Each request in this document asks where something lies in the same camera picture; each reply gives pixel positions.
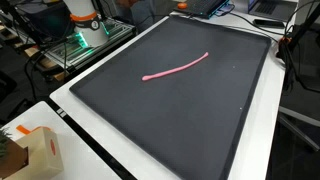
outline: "white table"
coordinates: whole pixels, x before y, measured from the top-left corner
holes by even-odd
[[[251,21],[256,18],[248,14],[237,14]],[[178,177],[76,98],[69,91],[69,88],[165,20],[166,18],[159,21],[50,95],[54,102],[140,180],[170,180],[178,179]],[[203,21],[211,24],[258,30],[244,20],[232,15]],[[283,33],[283,30],[271,30]],[[279,35],[269,35],[276,39],[280,38]],[[275,57],[276,49],[277,46],[273,43],[261,71],[229,174],[230,180],[265,179],[284,80],[284,68],[282,67],[282,61]]]
[[[52,180],[121,179],[45,102],[39,102],[3,127],[9,128],[13,140],[24,136],[15,129],[18,125],[30,130],[47,126],[57,134],[64,171]]]

